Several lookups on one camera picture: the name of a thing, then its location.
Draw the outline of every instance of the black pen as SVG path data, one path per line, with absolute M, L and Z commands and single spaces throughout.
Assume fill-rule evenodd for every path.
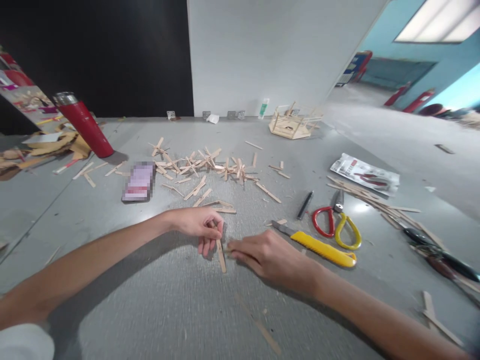
M 302 220 L 302 218 L 304 217 L 305 211 L 307 210 L 307 208 L 310 204 L 310 201 L 312 200 L 313 197 L 314 197 L 314 192 L 310 191 L 310 193 L 307 195 L 305 201 L 303 202 L 303 205 L 301 206 L 301 209 L 298 212 L 298 215 L 296 216 L 296 218 L 298 220 Z

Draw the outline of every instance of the yellow utility knife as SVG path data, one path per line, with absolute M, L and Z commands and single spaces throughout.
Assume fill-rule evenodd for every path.
M 271 224 L 279 232 L 288 235 L 290 239 L 295 240 L 297 243 L 302 244 L 307 249 L 310 249 L 314 253 L 330 260 L 334 264 L 346 268 L 353 268 L 357 263 L 357 257 L 353 252 L 343 252 L 337 250 L 336 248 L 321 242 L 320 240 L 317 240 L 316 238 L 311 237 L 302 231 L 293 230 L 288 226 L 280 225 L 276 221 L 272 221 Z

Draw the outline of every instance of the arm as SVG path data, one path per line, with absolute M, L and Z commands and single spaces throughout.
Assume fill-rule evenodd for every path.
M 469 359 L 462 349 L 302 255 L 272 230 L 231 241 L 228 248 L 259 276 L 339 312 L 395 359 Z
M 216 222 L 218 230 L 208 227 L 211 221 Z M 212 249 L 212 244 L 215 244 L 215 240 L 210 239 L 222 237 L 223 223 L 217 212 L 207 207 L 177 209 L 89 242 L 9 291 L 0 300 L 0 330 L 45 320 L 57 306 L 106 270 L 142 245 L 169 231 L 198 236 L 205 254 L 204 248 Z

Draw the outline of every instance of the red thermos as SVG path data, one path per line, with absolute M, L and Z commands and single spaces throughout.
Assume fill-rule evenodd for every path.
M 419 97 L 417 97 L 413 102 L 408 105 L 406 108 L 403 109 L 404 113 L 413 113 L 420 105 L 426 102 L 435 94 L 435 88 L 432 87 L 431 89 L 422 93 Z
M 78 101 L 73 92 L 59 92 L 53 99 L 63 116 L 75 127 L 95 155 L 106 158 L 114 153 L 83 101 Z

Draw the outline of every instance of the person's left hand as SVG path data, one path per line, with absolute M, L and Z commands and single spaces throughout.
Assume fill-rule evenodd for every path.
M 204 257 L 214 249 L 216 239 L 222 238 L 224 219 L 210 207 L 188 207 L 167 213 L 172 230 L 198 237 L 198 253 Z

